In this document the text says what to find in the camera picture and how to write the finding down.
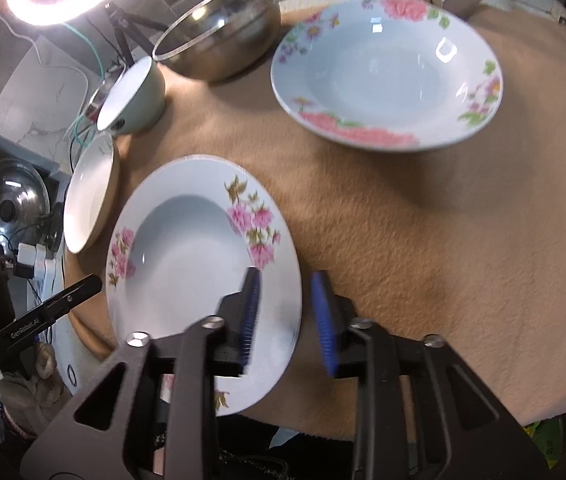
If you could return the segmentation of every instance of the green cable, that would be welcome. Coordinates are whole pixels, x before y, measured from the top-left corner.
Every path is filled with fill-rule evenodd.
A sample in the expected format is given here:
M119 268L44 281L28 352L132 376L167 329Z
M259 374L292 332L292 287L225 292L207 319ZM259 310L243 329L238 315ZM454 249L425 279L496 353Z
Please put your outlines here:
M67 28L68 30L71 30L74 34L76 34L76 36L81 38L85 43L87 43L90 46L92 52L94 53L94 56L96 56L96 61L98 61L100 78L101 80L103 80L103 78L105 78L105 70L103 69L103 62L100 60L100 56L98 55L98 52L96 51L96 47L93 45L92 41L90 41L88 37L85 34L83 34L80 30L76 30L72 25L68 25L67 23L61 23L61 25L63 25L63 27Z

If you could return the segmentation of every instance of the cloth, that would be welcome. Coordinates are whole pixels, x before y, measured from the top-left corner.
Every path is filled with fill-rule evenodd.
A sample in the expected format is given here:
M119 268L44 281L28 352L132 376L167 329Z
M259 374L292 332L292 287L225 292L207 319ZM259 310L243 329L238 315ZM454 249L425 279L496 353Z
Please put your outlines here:
M35 347L36 375L26 380L6 372L0 380L0 402L8 420L28 435L40 435L72 398L56 370L54 348L47 343Z
M308 298L316 269L391 332L444 335L522 425L566 412L566 27L487 7L470 23L500 60L502 106L471 139L423 153L315 136L277 103L270 59L214 86L161 67L165 114L150 131L116 139L117 202L96 244L68 255L68 283L104 277L116 218L150 173L193 153L223 156L277 202L303 276L295 354L245 415L312 435L354 434L355 383L329 379L321 362ZM74 315L116 346L104 293Z

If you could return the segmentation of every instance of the white plate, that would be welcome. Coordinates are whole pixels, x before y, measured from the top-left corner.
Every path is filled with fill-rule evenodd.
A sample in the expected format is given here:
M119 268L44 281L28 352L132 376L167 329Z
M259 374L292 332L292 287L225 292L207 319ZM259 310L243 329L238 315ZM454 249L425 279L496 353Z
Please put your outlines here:
M503 97L501 68L483 38L421 0L356 0L314 14L279 45L271 81L306 128L387 152L467 139Z
M243 168L206 155L166 164L134 191L112 234L106 294L116 338L183 332L239 291L253 265L263 275L250 364L240 378L217 378L219 415L262 399L292 357L297 253L281 212Z
M108 133L96 134L80 156L65 199L63 233L67 248L79 253L105 226L118 187L118 148Z

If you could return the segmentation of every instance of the pink flower pattern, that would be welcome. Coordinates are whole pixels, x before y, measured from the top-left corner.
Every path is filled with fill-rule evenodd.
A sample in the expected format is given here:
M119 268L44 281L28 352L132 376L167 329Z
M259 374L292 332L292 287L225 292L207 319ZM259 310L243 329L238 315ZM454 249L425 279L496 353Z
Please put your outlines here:
M470 127L478 126L487 121L490 113L499 102L502 89L501 77L493 75L496 68L497 65L494 61L486 61L484 75L488 77L467 95L468 111L458 117L459 121L465 121Z
M395 20L422 22L428 14L428 6L422 0L381 0L381 5L388 17Z
M238 202L228 208L227 213L230 215L237 233L244 235L252 227L252 215L247 211L245 204Z
M273 218L274 216L272 215L272 212L268 208L261 206L254 212L252 223L254 224L254 227L266 229L269 226L269 223L272 222Z
M131 247L134 241L134 231L124 227L121 231L121 239L126 246Z
M343 121L329 112L306 112L309 101L300 106L299 115L317 128L337 135L342 139L358 142L364 146L389 148L394 146L416 146L418 138L414 134L398 134L385 128L367 127L354 121Z
M250 256L254 267L262 269L274 261L274 246L258 242L250 246Z
M318 25L312 25L312 27L309 27L306 30L306 33L309 40L312 41L321 35L321 27Z
M238 175L225 184L225 190L232 202L227 209L232 228L245 236L252 265L263 270L274 261L274 244L281 241L281 233L271 227L274 215L257 192L247 192L247 181L241 182Z
M306 18L305 20L303 20L304 23L316 23L321 19L321 12L315 12L312 16L310 16L309 18Z
M114 241L109 248L108 278L109 285L116 288L121 280L134 276L136 266L129 258L129 251L134 243L134 231L123 228L114 235Z

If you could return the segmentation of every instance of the black clamp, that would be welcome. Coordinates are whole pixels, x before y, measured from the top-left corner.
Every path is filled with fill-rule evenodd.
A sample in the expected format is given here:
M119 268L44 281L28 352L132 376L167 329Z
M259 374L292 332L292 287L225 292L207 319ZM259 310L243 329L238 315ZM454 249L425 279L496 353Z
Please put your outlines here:
M353 480L547 476L540 450L441 336L415 341L358 318L353 303L333 293L325 271L315 272L311 285L328 372L359 379ZM401 376L409 378L417 434L413 469Z
M34 374L36 336L75 306L100 292L101 279L91 274L0 329L0 370L19 372L27 380Z
M260 272L249 269L242 290L223 298L215 316L181 334L157 340L130 334L28 449L20 465L23 478L212 478L218 473L214 376L243 373L260 283ZM161 477L151 471L164 374L174 374L174 385Z

